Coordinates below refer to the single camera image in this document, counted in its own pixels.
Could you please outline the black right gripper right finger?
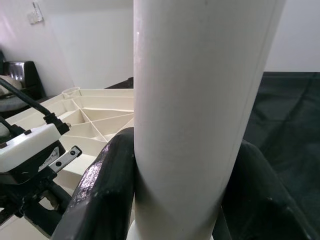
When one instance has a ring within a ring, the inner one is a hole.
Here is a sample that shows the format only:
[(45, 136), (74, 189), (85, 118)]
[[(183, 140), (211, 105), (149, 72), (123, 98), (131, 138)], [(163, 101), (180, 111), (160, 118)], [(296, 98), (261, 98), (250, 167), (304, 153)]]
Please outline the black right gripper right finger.
[(261, 151), (242, 141), (214, 240), (313, 240), (313, 227)]

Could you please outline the white plastic table top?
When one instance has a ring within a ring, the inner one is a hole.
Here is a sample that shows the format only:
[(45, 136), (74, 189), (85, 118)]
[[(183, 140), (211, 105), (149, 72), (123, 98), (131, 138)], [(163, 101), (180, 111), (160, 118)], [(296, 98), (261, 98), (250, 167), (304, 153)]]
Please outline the white plastic table top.
[[(68, 152), (78, 146), (82, 154), (53, 179), (72, 199), (86, 169), (121, 130), (134, 127), (132, 89), (70, 88), (11, 117), (0, 117), (0, 144), (33, 128), (54, 124)], [(0, 217), (0, 240), (51, 240), (24, 217)]]

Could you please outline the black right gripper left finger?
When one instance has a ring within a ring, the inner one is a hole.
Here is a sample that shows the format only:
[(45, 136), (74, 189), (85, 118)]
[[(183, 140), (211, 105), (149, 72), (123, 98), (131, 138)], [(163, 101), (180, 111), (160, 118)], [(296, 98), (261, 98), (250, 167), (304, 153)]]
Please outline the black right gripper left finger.
[(51, 240), (126, 240), (135, 175), (134, 128), (128, 127), (85, 170)]

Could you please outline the white plastic table leg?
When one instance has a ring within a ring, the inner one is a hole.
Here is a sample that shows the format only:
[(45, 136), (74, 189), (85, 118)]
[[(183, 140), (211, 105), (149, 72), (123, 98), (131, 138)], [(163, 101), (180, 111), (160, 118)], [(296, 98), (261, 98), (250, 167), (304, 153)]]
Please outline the white plastic table leg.
[(133, 0), (127, 240), (212, 233), (286, 0)]

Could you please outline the black tablecloth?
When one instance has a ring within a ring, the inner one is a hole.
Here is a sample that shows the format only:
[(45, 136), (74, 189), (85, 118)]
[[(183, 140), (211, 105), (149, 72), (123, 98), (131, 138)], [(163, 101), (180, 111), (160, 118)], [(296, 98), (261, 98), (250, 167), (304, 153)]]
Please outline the black tablecloth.
[[(313, 228), (313, 240), (320, 240), (320, 73), (264, 73), (243, 141), (260, 150)], [(178, 219), (198, 225), (201, 204), (214, 203), (205, 215), (216, 225), (225, 191), (209, 185), (222, 180), (222, 138), (208, 127), (195, 136), (157, 128), (141, 137), (134, 129), (134, 148), (142, 142), (157, 171), (169, 168), (160, 185), (171, 190)], [(134, 197), (144, 186), (136, 164)]]

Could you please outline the black leather chair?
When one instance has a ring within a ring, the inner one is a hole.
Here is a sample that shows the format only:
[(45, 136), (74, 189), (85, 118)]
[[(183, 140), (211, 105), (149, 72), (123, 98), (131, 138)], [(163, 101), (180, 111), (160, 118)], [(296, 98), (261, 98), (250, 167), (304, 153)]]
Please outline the black leather chair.
[(19, 82), (21, 91), (34, 100), (46, 96), (40, 76), (33, 61), (6, 61), (3, 63), (1, 76), (10, 77)]

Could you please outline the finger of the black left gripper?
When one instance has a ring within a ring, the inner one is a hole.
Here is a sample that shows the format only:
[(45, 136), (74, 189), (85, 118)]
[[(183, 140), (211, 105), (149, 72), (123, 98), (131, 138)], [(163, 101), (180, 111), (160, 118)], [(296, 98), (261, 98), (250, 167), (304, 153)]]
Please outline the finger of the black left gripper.
[(25, 218), (42, 234), (53, 234), (62, 219), (59, 211), (49, 210), (35, 200), (24, 203), (14, 215), (18, 218)]
[(62, 215), (70, 201), (71, 195), (52, 179), (40, 182), (40, 195), (37, 203), (37, 213)]

